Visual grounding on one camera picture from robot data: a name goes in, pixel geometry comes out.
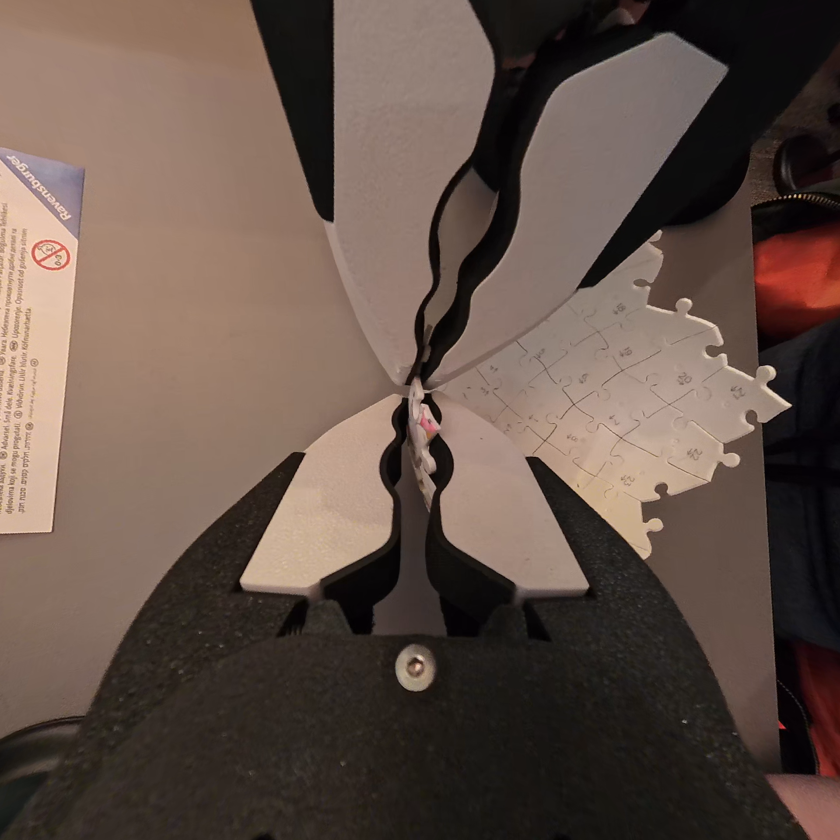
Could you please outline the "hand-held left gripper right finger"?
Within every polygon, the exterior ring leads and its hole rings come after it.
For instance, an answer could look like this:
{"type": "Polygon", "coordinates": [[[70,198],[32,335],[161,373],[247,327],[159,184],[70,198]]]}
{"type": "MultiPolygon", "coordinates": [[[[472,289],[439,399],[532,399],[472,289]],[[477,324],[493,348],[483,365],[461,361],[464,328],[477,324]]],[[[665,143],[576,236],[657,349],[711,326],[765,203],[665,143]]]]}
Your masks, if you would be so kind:
{"type": "Polygon", "coordinates": [[[446,394],[427,401],[439,431],[429,445],[425,557],[441,600],[481,625],[500,606],[586,594],[583,570],[520,449],[446,394]]]}

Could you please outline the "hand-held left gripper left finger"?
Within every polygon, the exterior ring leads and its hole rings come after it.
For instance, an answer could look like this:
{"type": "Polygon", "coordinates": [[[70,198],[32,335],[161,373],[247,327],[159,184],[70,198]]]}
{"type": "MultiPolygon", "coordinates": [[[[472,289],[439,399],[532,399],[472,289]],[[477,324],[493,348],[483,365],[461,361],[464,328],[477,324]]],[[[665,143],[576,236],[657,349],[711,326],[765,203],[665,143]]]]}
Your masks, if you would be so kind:
{"type": "Polygon", "coordinates": [[[342,421],[300,458],[240,577],[247,592],[338,603],[354,631],[400,573],[404,399],[389,395],[342,421]]]}

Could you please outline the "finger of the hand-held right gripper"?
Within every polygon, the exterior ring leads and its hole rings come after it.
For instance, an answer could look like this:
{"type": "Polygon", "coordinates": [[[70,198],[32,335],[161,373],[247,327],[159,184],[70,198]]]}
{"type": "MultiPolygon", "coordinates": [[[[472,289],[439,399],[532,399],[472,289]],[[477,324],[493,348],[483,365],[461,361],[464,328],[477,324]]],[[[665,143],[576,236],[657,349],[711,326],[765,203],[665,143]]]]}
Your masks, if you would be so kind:
{"type": "Polygon", "coordinates": [[[417,357],[438,202],[472,153],[495,63],[467,1],[333,4],[333,219],[354,314],[395,384],[417,357]]]}
{"type": "Polygon", "coordinates": [[[608,31],[538,58],[495,212],[458,270],[426,384],[520,338],[577,291],[728,66],[672,32],[608,31]]]}

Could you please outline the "half built puzzle ball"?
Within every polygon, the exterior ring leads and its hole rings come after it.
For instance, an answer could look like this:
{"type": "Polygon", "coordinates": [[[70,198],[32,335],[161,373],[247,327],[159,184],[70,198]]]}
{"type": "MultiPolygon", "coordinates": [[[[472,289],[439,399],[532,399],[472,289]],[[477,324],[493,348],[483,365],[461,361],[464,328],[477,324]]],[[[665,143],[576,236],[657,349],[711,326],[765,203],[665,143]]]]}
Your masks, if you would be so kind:
{"type": "Polygon", "coordinates": [[[643,558],[642,505],[664,485],[676,495],[712,480],[739,456],[725,445],[791,405],[755,374],[709,355],[719,328],[648,304],[664,261],[653,239],[596,286],[577,291],[536,328],[437,389],[489,421],[526,456],[540,458],[643,558]]]}

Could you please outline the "black round ball stand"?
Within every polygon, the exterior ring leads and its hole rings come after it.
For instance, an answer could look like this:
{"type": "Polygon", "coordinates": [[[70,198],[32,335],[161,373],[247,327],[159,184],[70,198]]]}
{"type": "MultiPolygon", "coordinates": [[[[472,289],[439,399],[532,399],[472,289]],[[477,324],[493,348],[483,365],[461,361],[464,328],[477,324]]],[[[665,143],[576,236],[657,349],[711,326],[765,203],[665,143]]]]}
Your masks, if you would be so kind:
{"type": "Polygon", "coordinates": [[[83,717],[45,721],[1,740],[1,823],[13,821],[60,764],[83,717]]]}

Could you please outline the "black chair caster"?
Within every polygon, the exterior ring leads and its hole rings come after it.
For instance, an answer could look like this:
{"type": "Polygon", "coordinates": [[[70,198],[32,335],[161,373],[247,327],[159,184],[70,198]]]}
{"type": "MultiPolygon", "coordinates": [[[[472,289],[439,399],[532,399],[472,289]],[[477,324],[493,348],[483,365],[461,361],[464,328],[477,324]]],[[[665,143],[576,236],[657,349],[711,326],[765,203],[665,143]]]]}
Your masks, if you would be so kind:
{"type": "Polygon", "coordinates": [[[830,181],[833,163],[830,153],[815,135],[803,133],[780,144],[773,158],[773,183],[780,195],[807,192],[814,185],[830,181]]]}

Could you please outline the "black jacket with orange lining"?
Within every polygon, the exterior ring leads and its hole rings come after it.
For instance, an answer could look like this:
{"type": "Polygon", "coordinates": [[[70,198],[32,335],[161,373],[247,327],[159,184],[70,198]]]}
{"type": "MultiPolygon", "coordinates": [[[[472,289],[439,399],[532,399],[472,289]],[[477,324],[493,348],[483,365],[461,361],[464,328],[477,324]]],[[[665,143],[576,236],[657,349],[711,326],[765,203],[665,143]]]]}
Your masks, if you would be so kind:
{"type": "MultiPolygon", "coordinates": [[[[812,193],[757,205],[752,234],[764,364],[765,350],[838,319],[838,198],[812,193]]],[[[839,650],[778,635],[774,622],[773,631],[783,769],[838,777],[839,650]]]]}

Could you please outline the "person's dark blue shirt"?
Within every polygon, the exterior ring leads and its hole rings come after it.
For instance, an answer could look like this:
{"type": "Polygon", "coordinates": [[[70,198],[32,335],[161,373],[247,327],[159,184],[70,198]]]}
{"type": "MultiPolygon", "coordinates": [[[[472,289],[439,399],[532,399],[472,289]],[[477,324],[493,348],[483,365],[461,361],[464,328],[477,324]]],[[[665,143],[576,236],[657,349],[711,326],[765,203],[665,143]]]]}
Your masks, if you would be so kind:
{"type": "Polygon", "coordinates": [[[839,650],[839,319],[761,353],[791,404],[763,427],[773,621],[839,650]]]}

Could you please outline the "white instruction leaflet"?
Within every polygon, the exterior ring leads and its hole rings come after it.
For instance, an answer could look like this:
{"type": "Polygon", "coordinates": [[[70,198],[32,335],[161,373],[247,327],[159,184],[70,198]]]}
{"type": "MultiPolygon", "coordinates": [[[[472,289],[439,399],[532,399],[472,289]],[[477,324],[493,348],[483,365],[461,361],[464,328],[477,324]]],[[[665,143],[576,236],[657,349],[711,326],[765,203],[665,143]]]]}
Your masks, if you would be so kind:
{"type": "Polygon", "coordinates": [[[1,149],[1,533],[53,529],[82,168],[1,149]]]}

